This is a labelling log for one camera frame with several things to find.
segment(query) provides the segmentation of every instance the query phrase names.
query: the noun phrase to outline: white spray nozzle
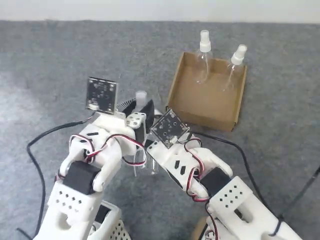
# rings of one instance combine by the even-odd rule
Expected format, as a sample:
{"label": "white spray nozzle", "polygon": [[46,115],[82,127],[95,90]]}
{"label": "white spray nozzle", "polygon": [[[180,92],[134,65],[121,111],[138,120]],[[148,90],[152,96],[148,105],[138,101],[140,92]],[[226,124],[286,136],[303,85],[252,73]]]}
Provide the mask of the white spray nozzle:
{"label": "white spray nozzle", "polygon": [[231,58],[231,62],[234,65],[242,64],[242,61],[245,58],[245,54],[246,54],[247,49],[248,48],[246,45],[243,45],[243,44],[239,45],[238,49],[235,51],[235,53],[233,54],[233,56]]}
{"label": "white spray nozzle", "polygon": [[135,108],[141,110],[147,104],[147,92],[146,91],[136,91],[135,92],[136,106]]}
{"label": "white spray nozzle", "polygon": [[208,30],[202,30],[200,32],[200,51],[203,53],[211,51],[211,42]]}

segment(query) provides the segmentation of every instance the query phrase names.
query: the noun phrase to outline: clear plastic bottle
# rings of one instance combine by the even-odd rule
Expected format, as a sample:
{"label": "clear plastic bottle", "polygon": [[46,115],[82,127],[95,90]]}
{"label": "clear plastic bottle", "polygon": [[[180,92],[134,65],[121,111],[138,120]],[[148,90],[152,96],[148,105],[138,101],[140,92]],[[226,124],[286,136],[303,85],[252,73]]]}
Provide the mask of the clear plastic bottle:
{"label": "clear plastic bottle", "polygon": [[203,84],[209,77],[209,58],[213,58],[209,31],[202,30],[200,32],[200,49],[196,51],[196,74],[194,76],[198,84]]}
{"label": "clear plastic bottle", "polygon": [[222,91],[232,90],[237,86],[243,72],[244,65],[243,60],[247,51],[246,45],[239,45],[238,49],[233,54],[230,63],[227,66],[226,73],[223,75],[223,87]]}

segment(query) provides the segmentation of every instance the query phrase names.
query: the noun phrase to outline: circuit board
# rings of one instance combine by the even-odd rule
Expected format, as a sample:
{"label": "circuit board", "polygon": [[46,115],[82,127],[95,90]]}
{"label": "circuit board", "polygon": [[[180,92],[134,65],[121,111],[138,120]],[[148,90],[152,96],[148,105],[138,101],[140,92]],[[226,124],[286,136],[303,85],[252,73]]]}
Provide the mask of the circuit board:
{"label": "circuit board", "polygon": [[169,149],[188,129],[174,111],[169,109],[152,126],[151,131]]}
{"label": "circuit board", "polygon": [[117,103],[117,83],[111,80],[89,77],[86,108],[113,115]]}

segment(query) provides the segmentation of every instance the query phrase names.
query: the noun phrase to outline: gray carpet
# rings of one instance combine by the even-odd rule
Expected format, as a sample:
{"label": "gray carpet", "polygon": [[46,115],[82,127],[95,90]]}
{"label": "gray carpet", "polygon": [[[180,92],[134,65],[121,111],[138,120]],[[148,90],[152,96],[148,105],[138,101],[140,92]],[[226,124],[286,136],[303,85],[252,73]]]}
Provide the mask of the gray carpet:
{"label": "gray carpet", "polygon": [[[194,51],[208,29],[213,54],[228,58],[246,44],[248,75],[239,123],[231,133],[211,131],[243,147],[266,201],[279,213],[319,166],[320,26],[200,22],[0,21],[0,238],[34,232],[41,199],[27,142],[54,126],[85,119],[88,76],[119,82],[119,99],[146,90],[163,109],[182,51]],[[70,134],[56,132],[33,147],[47,197],[67,155]],[[239,153],[222,143],[204,145],[252,186]],[[287,222],[304,240],[320,236],[319,180]],[[123,210],[135,240],[185,240],[205,215],[161,171],[133,177],[124,166],[105,191]]]}

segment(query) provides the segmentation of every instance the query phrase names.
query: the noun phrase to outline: cardboard box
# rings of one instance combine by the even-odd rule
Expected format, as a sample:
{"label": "cardboard box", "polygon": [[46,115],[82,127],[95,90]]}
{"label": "cardboard box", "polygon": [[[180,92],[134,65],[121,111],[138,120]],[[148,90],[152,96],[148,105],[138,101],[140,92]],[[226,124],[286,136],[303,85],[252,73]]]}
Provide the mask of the cardboard box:
{"label": "cardboard box", "polygon": [[234,89],[222,91],[222,74],[228,62],[210,59],[210,73],[205,83],[196,83],[196,55],[184,52],[179,60],[169,92],[167,106],[186,123],[216,130],[232,131],[238,122],[245,88],[247,66]]}

